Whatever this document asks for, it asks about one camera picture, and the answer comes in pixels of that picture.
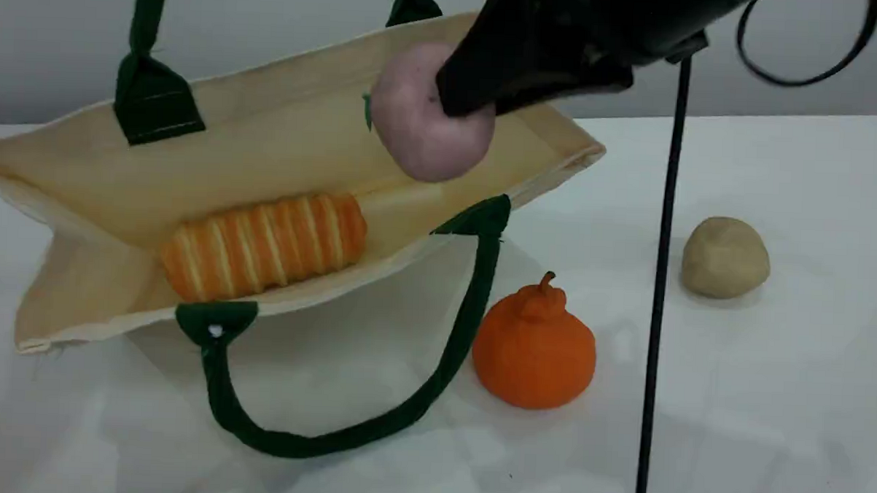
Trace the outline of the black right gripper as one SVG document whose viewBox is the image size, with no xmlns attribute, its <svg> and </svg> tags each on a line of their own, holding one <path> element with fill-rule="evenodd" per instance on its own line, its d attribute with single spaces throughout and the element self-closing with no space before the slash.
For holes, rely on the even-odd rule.
<svg viewBox="0 0 877 493">
<path fill-rule="evenodd" d="M 634 69 L 708 46 L 706 27 L 753 0 L 486 0 L 436 74 L 448 117 L 497 115 L 543 94 L 616 93 Z"/>
</svg>

